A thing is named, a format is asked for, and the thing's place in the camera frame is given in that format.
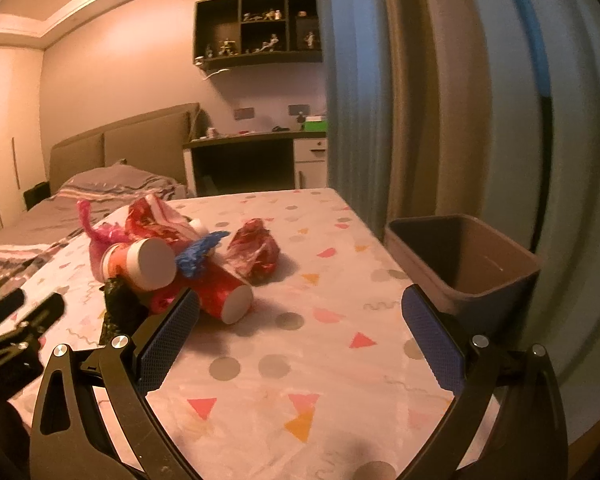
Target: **crumpled blue plastic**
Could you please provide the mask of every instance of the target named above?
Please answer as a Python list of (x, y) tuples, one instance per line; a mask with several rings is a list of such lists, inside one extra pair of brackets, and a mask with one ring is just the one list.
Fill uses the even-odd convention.
[(229, 231), (215, 231), (193, 242), (176, 256), (178, 270), (186, 278), (198, 277), (205, 268), (205, 256), (211, 249), (218, 245), (222, 238), (229, 234), (231, 234)]

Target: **upholstered headboard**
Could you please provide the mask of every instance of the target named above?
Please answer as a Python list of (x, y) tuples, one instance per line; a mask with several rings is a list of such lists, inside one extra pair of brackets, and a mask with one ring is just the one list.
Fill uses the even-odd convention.
[(55, 193), (82, 171), (121, 159), (140, 170), (186, 183), (182, 145), (197, 137), (200, 106), (188, 103), (129, 117), (58, 142), (51, 148), (49, 186)]

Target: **patterned tablecloth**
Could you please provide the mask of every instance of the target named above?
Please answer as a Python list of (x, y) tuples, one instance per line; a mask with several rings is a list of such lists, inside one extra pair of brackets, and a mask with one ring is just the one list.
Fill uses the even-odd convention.
[[(160, 390), (147, 395), (184, 456), (210, 480), (395, 479), (452, 394), (402, 320), (411, 281), (380, 242), (331, 189), (170, 204), (210, 230), (264, 218), (282, 249), (274, 279), (254, 288), (252, 311), (233, 326), (203, 315)], [(125, 216), (123, 208), (109, 219)], [(23, 286), (27, 304), (11, 322), (52, 291), (66, 301), (43, 363), (59, 343), (98, 341), (104, 297), (87, 250), (81, 235)], [(29, 424), (39, 384), (13, 401)], [(139, 466), (106, 393), (96, 396), (121, 458)], [(477, 457), (487, 426), (464, 462)]]

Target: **wall socket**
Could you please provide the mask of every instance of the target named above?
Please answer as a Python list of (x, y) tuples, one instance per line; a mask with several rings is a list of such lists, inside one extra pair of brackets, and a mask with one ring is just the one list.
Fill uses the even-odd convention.
[(254, 108), (236, 108), (234, 110), (234, 119), (241, 121), (243, 119), (253, 119), (256, 116)]
[(289, 115), (300, 115), (300, 112), (306, 117), (311, 108), (309, 105), (289, 105)]

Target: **trash bin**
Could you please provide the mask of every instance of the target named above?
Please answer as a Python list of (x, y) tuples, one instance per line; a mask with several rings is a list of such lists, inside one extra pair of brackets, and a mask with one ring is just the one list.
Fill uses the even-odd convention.
[(385, 243), (436, 308), (472, 334), (494, 335), (540, 271), (534, 254), (469, 215), (394, 220)]

